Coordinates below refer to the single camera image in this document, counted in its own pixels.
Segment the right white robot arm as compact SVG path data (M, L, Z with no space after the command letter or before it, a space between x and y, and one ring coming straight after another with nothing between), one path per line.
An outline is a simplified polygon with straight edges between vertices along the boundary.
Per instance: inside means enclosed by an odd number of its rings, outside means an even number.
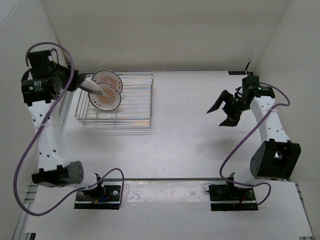
M301 146L291 141L280 121L277 107L290 106L290 102L276 103L276 87L260 82L257 75L242 79L242 92L224 90L209 113L222 108L227 118L221 127L235 127L245 111L252 111L257 125L240 141L243 144L255 131L259 131L261 145L250 159L249 166L226 178L230 184L224 193L230 200L238 199L243 188L262 185L266 180L288 180L301 154Z

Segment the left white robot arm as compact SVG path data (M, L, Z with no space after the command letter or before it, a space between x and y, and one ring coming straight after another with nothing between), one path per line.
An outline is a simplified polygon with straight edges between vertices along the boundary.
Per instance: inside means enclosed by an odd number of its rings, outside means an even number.
M38 165L31 176L33 183L47 188L82 188L85 196L100 200L105 194L101 177L86 173L80 161L68 159L65 153L59 108L46 116L65 88L71 69L53 60L51 50L29 52L27 60L31 68L23 74L21 92L35 130L41 131L36 138Z

